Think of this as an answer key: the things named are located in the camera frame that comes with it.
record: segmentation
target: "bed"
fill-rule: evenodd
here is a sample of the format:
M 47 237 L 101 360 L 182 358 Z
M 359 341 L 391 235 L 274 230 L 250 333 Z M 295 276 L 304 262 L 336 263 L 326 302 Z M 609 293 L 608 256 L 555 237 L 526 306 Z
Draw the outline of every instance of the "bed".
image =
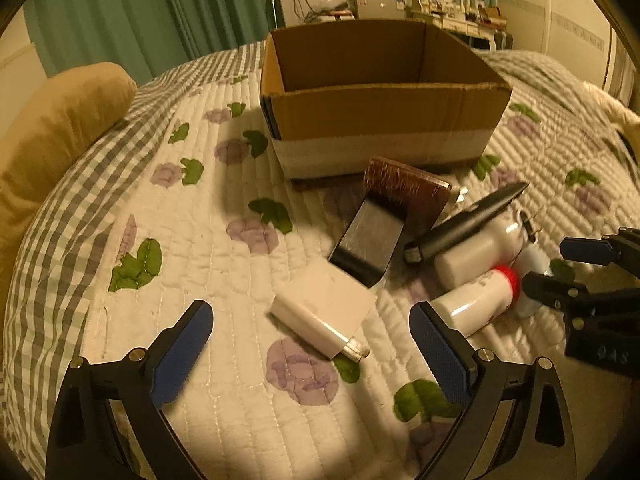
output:
M 296 192 L 286 182 L 259 108 L 262 51 L 257 43 L 212 54 L 141 87 L 125 120 L 65 175 L 31 225 L 7 306 L 0 406 L 5 438 L 35 478 L 44 478 L 70 359 L 119 360 L 195 299 L 212 304 L 214 331 L 164 412 L 207 478 L 413 478 L 450 427 L 407 325 L 412 304 L 430 296 L 429 269 L 408 270 L 396 254 L 356 335 L 372 349 L 360 367 L 319 359 L 265 316 L 279 282 L 327 256 L 362 190 Z M 490 156 L 453 176 L 469 189 L 465 203 L 527 180 L 517 205 L 534 216 L 556 272 L 590 290 L 633 285 L 622 272 L 559 260 L 565 236 L 640 224 L 640 174 L 609 120 L 553 60 L 480 55 L 514 91 Z M 286 220 L 262 224 L 250 206 L 258 199 L 283 205 Z M 114 273 L 123 254 L 151 245 L 161 251 L 157 276 L 134 286 Z M 630 381 L 566 359 L 562 338 L 559 314 L 541 309 L 524 322 L 507 313 L 470 341 L 503 360 L 552 358 L 584 478 L 620 427 Z M 417 395 L 427 390 L 433 406 Z

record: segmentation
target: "purple flower pattern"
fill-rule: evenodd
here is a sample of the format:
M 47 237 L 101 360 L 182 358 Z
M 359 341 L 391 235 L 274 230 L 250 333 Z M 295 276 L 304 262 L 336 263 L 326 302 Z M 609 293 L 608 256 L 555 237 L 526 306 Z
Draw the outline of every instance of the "purple flower pattern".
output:
M 158 164 L 154 170 L 154 174 L 151 176 L 152 184 L 165 188 L 173 186 L 180 180 L 182 180 L 182 168 L 170 162 Z
M 124 227 L 122 234 L 122 241 L 120 242 L 120 248 L 118 249 L 117 261 L 120 261 L 124 253 L 130 253 L 133 245 L 136 243 L 136 235 L 138 234 L 138 225 L 136 224 L 136 217 L 129 215 L 127 225 Z
M 575 190 L 576 208 L 583 215 L 604 215 L 611 208 L 611 195 L 606 189 L 588 182 Z
M 214 155 L 230 166 L 231 164 L 242 164 L 242 161 L 249 155 L 250 149 L 251 146 L 245 140 L 229 139 L 223 140 L 216 146 Z
M 414 278 L 405 285 L 404 290 L 412 304 L 429 301 L 444 294 L 433 266 L 424 267 Z
M 226 123 L 231 120 L 231 110 L 229 108 L 223 108 L 222 110 L 219 108 L 209 110 L 204 114 L 204 118 L 210 123 Z
M 508 128 L 521 137 L 527 137 L 530 140 L 540 138 L 540 127 L 528 117 L 522 115 L 511 116 L 507 120 Z
M 521 180 L 517 171 L 508 168 L 495 168 L 491 172 L 490 178 L 496 188 L 508 186 Z
M 257 218 L 239 218 L 229 222 L 226 234 L 232 240 L 247 244 L 251 254 L 271 254 L 280 243 L 276 229 Z
M 308 354 L 293 339 L 270 346 L 266 379 L 303 406 L 330 404 L 338 392 L 338 373 L 331 362 Z

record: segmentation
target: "brush bristles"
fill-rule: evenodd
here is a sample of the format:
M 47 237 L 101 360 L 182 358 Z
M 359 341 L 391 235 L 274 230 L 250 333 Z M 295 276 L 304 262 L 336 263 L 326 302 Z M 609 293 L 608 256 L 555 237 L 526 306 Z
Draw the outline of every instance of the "brush bristles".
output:
M 442 190 L 450 193 L 451 188 L 431 173 L 379 156 L 369 161 L 364 187 L 407 209 L 416 200 L 429 201 Z
M 367 192 L 375 192 L 400 206 L 412 218 L 411 224 L 430 229 L 447 205 L 458 198 L 448 182 L 388 158 L 375 156 L 364 174 Z

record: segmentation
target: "white bottle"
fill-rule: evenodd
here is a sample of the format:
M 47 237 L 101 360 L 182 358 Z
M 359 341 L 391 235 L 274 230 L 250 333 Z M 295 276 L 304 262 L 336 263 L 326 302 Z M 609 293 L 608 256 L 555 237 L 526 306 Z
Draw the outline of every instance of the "white bottle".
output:
M 453 290 L 495 266 L 509 265 L 526 240 L 526 231 L 510 213 L 500 215 L 478 234 L 435 257 L 440 283 L 445 290 Z
M 328 359 L 359 362 L 369 348 L 354 334 L 375 305 L 373 292 L 318 256 L 277 288 L 271 313 Z
M 511 269 L 522 280 L 530 272 L 551 276 L 550 266 L 551 260 L 545 251 L 538 244 L 531 244 L 522 250 Z M 513 303 L 513 310 L 520 319 L 525 319 L 533 316 L 541 306 L 542 303 L 539 301 L 532 300 L 525 294 L 521 294 Z
M 430 301 L 430 305 L 449 328 L 469 337 L 507 310 L 519 291 L 516 273 L 498 266 Z

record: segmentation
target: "beige pillow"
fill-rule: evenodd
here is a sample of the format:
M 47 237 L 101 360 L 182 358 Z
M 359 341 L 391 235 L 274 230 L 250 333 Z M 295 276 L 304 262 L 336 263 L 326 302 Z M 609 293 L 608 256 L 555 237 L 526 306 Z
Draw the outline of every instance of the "beige pillow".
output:
M 31 221 L 72 164 L 124 117 L 135 92 L 113 63 L 67 70 L 45 81 L 0 139 L 0 328 Z
M 584 89 L 596 100 L 612 126 L 629 141 L 636 158 L 640 157 L 640 116 L 596 85 L 582 82 Z

